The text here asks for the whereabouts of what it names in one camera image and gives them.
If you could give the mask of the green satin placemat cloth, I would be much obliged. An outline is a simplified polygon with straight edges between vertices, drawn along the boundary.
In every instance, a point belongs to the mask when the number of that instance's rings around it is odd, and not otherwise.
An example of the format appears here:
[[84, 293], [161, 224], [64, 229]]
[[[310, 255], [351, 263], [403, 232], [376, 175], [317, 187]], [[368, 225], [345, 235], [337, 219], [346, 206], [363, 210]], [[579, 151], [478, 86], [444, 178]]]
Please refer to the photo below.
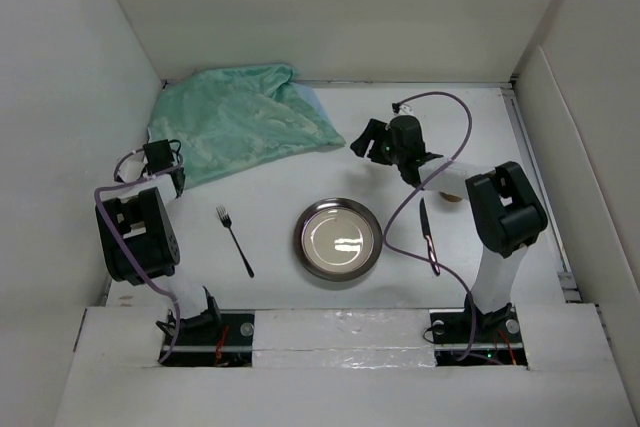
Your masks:
[[178, 140], [186, 187], [259, 165], [345, 145], [344, 137], [294, 87], [282, 63], [205, 70], [166, 87], [147, 131]]

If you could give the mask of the black metal fork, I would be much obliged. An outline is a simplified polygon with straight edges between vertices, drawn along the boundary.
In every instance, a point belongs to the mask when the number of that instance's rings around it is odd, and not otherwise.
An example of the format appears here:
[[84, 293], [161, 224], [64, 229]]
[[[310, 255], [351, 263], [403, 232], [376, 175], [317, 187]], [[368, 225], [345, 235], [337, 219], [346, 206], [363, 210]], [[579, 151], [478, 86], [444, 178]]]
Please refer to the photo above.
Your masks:
[[251, 267], [247, 257], [245, 256], [240, 243], [238, 242], [234, 232], [233, 232], [233, 228], [232, 228], [232, 220], [231, 217], [229, 216], [227, 210], [223, 207], [223, 206], [218, 206], [216, 208], [216, 213], [217, 216], [221, 222], [221, 224], [223, 225], [224, 228], [226, 228], [229, 232], [229, 234], [231, 235], [231, 238], [238, 250], [238, 253], [240, 255], [240, 258], [243, 262], [243, 265], [247, 271], [247, 274], [249, 275], [250, 278], [254, 278], [255, 277], [255, 272], [253, 270], [253, 268]]

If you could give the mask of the round metal plate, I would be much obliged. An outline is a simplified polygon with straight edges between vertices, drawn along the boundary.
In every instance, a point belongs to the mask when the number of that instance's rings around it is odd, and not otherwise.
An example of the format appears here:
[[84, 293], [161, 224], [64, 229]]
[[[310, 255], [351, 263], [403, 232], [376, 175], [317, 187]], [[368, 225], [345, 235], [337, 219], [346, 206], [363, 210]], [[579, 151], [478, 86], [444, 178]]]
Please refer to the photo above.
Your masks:
[[311, 275], [328, 282], [351, 282], [374, 268], [383, 234], [365, 205], [347, 198], [327, 198], [301, 213], [292, 242], [297, 259]]

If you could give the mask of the black knife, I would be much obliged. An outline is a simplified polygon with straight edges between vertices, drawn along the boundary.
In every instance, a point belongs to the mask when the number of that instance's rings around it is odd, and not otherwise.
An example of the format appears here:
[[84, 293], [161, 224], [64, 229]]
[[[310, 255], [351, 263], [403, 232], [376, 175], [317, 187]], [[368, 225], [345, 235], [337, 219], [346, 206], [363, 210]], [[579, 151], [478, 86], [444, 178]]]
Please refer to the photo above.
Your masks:
[[441, 269], [438, 265], [438, 259], [437, 259], [435, 244], [434, 244], [433, 235], [431, 231], [429, 216], [428, 216], [426, 204], [423, 198], [421, 198], [419, 202], [419, 215], [420, 215], [422, 237], [426, 242], [426, 254], [427, 254], [429, 264], [432, 268], [432, 271], [434, 272], [434, 275], [440, 276]]

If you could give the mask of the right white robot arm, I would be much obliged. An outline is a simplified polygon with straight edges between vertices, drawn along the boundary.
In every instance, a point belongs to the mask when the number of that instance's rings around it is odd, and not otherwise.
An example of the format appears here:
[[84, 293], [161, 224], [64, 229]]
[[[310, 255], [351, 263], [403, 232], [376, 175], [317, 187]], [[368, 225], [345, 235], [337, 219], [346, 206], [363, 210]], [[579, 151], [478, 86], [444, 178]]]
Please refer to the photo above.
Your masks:
[[370, 120], [350, 149], [358, 157], [397, 167], [402, 180], [414, 188], [468, 202], [483, 252], [466, 295], [462, 328], [471, 339], [486, 340], [510, 311], [520, 264], [548, 225], [522, 167], [516, 162], [483, 167], [429, 152], [420, 122], [412, 115], [388, 123]]

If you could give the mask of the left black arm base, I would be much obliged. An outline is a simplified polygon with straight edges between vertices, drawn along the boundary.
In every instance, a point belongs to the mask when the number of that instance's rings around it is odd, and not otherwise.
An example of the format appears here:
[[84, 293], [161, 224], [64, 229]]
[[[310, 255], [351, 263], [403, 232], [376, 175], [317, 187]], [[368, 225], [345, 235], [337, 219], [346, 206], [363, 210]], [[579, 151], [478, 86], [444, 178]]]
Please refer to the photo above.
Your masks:
[[173, 340], [175, 319], [169, 313], [167, 322], [157, 322], [163, 334], [159, 354], [165, 367], [242, 368], [252, 366], [255, 332], [254, 311], [223, 310], [214, 324], [204, 315], [181, 321], [176, 344]]

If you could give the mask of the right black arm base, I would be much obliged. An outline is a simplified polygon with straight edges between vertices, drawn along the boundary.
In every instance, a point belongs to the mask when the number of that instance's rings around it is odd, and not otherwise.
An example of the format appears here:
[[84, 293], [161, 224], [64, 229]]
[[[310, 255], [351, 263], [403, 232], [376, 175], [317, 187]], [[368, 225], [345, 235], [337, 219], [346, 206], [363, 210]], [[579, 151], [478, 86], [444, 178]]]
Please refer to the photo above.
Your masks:
[[437, 367], [527, 367], [522, 331], [514, 309], [492, 324], [475, 329], [462, 309], [432, 309], [423, 339], [433, 347]]

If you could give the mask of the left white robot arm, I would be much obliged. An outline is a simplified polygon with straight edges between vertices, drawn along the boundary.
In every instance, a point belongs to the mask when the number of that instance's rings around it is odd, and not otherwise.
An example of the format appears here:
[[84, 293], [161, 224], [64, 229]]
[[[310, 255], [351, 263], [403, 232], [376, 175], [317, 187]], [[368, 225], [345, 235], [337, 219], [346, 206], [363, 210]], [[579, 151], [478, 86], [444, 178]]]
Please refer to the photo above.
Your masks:
[[222, 315], [209, 291], [200, 307], [178, 280], [181, 252], [167, 212], [185, 189], [183, 163], [178, 139], [149, 142], [125, 154], [114, 169], [115, 184], [94, 192], [95, 211], [111, 278], [144, 285], [173, 307], [158, 323], [165, 334], [208, 344], [222, 334]]

